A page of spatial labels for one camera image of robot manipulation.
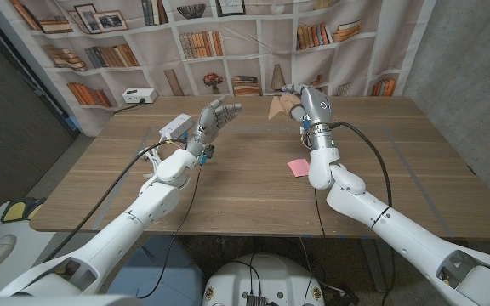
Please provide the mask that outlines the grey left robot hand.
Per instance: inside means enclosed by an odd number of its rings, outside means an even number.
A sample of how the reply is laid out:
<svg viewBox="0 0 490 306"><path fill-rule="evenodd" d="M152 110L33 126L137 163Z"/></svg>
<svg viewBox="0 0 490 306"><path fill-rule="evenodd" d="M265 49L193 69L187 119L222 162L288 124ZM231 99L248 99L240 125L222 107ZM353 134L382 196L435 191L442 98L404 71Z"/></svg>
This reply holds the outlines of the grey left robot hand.
<svg viewBox="0 0 490 306"><path fill-rule="evenodd" d="M242 111L241 104L226 105L225 101L226 96L224 95L202 109L186 143L186 150L194 157L199 157L216 139L219 130Z"/></svg>

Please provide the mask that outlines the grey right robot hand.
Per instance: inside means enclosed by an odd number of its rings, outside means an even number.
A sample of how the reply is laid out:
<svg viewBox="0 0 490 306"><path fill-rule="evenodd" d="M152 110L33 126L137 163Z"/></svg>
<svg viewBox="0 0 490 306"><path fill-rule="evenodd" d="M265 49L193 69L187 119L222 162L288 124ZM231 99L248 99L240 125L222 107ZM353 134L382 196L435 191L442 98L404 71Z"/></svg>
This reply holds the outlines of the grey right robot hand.
<svg viewBox="0 0 490 306"><path fill-rule="evenodd" d="M300 102L291 106L288 111L289 116L297 122L308 122L311 127L319 123L329 123L332 119L329 98L319 89L294 83L282 87L282 91L300 98Z"/></svg>

